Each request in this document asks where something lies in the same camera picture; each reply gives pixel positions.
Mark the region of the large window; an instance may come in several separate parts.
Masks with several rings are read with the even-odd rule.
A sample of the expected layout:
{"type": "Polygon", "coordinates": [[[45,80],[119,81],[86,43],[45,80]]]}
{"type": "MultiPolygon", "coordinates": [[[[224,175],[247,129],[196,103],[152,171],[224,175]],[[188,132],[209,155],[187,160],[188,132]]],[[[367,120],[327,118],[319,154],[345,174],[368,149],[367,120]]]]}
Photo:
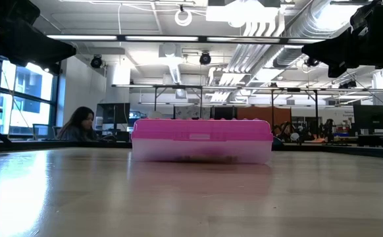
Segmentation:
{"type": "Polygon", "coordinates": [[[0,61],[0,133],[39,140],[53,136],[58,77],[34,64],[0,61]]]}

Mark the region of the long overhead light bar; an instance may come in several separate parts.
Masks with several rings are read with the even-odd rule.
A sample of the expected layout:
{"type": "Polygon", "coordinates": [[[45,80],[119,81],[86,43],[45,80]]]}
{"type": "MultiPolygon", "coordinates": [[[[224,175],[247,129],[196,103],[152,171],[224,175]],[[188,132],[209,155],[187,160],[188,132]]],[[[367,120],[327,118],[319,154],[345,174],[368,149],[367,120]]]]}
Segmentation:
{"type": "Polygon", "coordinates": [[[132,42],[132,43],[223,43],[223,44],[267,44],[267,45],[307,45],[326,40],[326,38],[290,37],[248,37],[248,36],[169,36],[169,35],[47,35],[60,41],[93,42],[132,42]]]}

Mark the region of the orange partition panel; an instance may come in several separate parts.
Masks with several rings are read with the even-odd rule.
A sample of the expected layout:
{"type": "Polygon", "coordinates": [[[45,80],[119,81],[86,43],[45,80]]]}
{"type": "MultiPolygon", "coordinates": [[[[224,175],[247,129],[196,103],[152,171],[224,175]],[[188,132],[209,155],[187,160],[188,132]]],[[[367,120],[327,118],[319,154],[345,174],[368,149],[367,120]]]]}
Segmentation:
{"type": "Polygon", "coordinates": [[[238,120],[264,120],[272,128],[275,125],[281,125],[292,120],[292,111],[287,108],[279,107],[239,107],[237,108],[238,120]]]}

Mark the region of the white ceiling duct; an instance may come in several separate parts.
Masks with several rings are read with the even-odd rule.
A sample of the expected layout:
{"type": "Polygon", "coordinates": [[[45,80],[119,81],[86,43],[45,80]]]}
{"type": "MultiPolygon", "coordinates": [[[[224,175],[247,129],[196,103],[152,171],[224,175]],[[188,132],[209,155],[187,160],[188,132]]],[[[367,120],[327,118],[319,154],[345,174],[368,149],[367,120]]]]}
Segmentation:
{"type": "Polygon", "coordinates": [[[169,69],[174,84],[181,83],[180,65],[184,62],[180,45],[163,43],[159,46],[159,62],[169,69]]]}

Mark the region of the person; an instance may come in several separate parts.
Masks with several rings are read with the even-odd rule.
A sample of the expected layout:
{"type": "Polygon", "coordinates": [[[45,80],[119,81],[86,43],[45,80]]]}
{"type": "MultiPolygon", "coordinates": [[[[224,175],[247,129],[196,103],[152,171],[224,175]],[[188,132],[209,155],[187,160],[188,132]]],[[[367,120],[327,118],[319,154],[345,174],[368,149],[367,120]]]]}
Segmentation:
{"type": "Polygon", "coordinates": [[[93,121],[94,112],[89,107],[79,107],[60,129],[57,139],[71,142],[96,142],[98,138],[92,128],[93,121]]]}
{"type": "Polygon", "coordinates": [[[297,142],[299,140],[299,134],[291,122],[274,125],[273,134],[281,142],[297,142]]]}

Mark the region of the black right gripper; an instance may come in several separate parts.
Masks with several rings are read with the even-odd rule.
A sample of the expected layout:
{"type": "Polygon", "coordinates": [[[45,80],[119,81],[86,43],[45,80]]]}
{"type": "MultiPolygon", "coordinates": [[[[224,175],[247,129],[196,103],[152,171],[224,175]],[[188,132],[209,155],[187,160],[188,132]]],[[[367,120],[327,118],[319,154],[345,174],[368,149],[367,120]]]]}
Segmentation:
{"type": "Polygon", "coordinates": [[[383,68],[383,34],[359,36],[356,58],[353,46],[351,28],[347,28],[335,38],[303,46],[301,52],[309,57],[309,66],[318,62],[328,65],[329,78],[338,78],[357,64],[383,68]]]}

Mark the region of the black metal gantry frame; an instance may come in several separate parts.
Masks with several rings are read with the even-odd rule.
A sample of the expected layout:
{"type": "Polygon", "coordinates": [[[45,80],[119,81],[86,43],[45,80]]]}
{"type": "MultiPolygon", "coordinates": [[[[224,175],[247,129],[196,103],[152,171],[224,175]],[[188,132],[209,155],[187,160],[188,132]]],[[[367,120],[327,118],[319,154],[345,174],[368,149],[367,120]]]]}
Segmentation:
{"type": "Polygon", "coordinates": [[[199,118],[203,118],[203,86],[196,86],[196,85],[185,85],[185,84],[112,84],[111,85],[114,88],[153,88],[155,90],[154,92],[154,102],[153,102],[153,109],[154,111],[157,110],[157,98],[165,92],[167,88],[171,88],[174,90],[186,90],[186,89],[197,89],[200,90],[200,94],[198,94],[198,97],[200,98],[199,103],[199,118]]]}
{"type": "Polygon", "coordinates": [[[239,99],[253,107],[272,107],[275,110],[268,116],[275,124],[284,117],[279,109],[289,109],[290,117],[311,117],[320,123],[332,119],[335,124],[354,122],[355,105],[383,105],[383,89],[374,88],[252,88],[241,90],[239,99]]]}

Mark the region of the clear supply box pink lid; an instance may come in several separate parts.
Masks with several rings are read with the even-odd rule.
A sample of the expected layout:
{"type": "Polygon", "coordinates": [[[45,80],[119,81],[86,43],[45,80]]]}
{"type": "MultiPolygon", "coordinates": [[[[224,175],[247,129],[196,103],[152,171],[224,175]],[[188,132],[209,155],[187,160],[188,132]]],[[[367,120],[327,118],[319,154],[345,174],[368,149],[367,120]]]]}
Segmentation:
{"type": "Polygon", "coordinates": [[[192,157],[226,158],[264,164],[271,157],[273,135],[264,120],[139,119],[131,135],[137,161],[179,161],[192,157]]]}

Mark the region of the black computer monitor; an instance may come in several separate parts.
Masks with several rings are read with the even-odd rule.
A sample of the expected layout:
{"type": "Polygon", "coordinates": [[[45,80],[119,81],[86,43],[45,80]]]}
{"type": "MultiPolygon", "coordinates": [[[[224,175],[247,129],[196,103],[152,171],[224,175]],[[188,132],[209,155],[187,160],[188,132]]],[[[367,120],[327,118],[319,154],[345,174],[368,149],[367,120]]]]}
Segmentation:
{"type": "Polygon", "coordinates": [[[354,105],[353,113],[358,129],[383,129],[383,105],[354,105]]]}
{"type": "Polygon", "coordinates": [[[103,124],[127,124],[130,114],[129,103],[99,103],[96,117],[103,119],[103,124]]]}

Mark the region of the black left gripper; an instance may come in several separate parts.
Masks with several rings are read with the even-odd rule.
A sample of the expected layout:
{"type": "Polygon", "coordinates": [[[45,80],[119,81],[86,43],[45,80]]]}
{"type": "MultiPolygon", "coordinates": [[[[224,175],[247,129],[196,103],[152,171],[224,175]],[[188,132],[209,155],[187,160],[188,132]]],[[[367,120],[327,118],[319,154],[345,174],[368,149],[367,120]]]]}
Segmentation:
{"type": "Polygon", "coordinates": [[[71,44],[49,38],[29,24],[0,27],[0,60],[20,66],[22,59],[53,70],[54,64],[75,54],[71,44]]]}

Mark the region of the black cabinet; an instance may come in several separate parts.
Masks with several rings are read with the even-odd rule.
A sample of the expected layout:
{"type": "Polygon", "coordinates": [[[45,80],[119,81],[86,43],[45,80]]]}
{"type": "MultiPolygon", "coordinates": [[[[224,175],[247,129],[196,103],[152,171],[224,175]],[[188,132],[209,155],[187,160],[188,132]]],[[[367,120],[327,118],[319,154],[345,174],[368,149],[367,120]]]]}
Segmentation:
{"type": "Polygon", "coordinates": [[[215,120],[232,120],[237,119],[236,107],[213,107],[211,112],[211,118],[215,120]]]}

